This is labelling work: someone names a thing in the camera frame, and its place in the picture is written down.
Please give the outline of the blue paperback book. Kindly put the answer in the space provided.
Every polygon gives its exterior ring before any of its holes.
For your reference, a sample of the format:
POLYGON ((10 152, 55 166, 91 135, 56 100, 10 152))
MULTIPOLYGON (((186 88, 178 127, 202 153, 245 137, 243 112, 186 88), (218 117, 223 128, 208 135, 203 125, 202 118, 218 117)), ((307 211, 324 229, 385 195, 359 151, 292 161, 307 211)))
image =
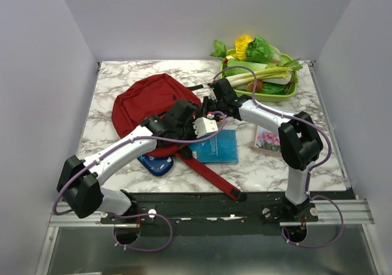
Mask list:
POLYGON ((238 163, 235 130, 222 130, 216 137, 189 145, 192 155, 201 163, 238 163))

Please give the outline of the red student backpack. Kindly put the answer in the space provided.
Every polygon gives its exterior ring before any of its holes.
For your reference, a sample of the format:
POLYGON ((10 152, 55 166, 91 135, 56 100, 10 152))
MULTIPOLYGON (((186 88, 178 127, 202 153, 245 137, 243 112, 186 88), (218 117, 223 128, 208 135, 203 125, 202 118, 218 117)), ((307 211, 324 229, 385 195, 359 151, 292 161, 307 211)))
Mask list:
MULTIPOLYGON (((158 120, 157 126, 159 127, 154 135, 166 138, 165 134, 169 126, 165 122, 165 117, 184 121, 191 116, 201 115, 200 99, 189 88, 163 73, 139 80, 126 92, 120 94, 115 99, 111 121, 118 136, 124 138, 146 118, 152 117, 153 120, 158 120)), ((195 159, 187 144, 158 141, 157 148, 147 155, 176 156, 231 199, 245 201, 247 198, 244 192, 195 159)))

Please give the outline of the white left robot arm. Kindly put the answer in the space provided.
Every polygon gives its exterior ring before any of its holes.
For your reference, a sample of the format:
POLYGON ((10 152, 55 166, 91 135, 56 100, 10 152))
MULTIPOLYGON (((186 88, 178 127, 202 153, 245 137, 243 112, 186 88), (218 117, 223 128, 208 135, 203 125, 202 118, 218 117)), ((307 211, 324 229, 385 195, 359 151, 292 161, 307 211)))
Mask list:
POLYGON ((103 151, 80 160, 64 162, 56 190, 80 219, 95 211, 114 213, 123 223, 135 218, 132 197, 125 191, 102 188, 118 170, 134 159, 168 146, 170 140, 183 144, 195 139, 193 123, 199 107, 178 99, 167 111, 145 117, 128 135, 103 151))

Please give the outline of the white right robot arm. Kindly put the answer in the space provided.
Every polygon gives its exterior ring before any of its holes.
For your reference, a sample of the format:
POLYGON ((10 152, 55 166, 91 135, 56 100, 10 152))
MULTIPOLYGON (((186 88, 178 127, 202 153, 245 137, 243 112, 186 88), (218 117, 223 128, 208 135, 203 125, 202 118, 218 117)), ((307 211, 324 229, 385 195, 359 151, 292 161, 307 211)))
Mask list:
POLYGON ((303 111, 297 114, 285 113, 247 95, 237 96, 225 78, 208 86, 211 89, 212 110, 221 111, 239 121, 256 124, 278 136, 282 158, 288 165, 288 184, 282 215, 287 220, 297 220, 304 214, 304 207, 309 202, 311 167, 323 149, 311 117, 303 111))

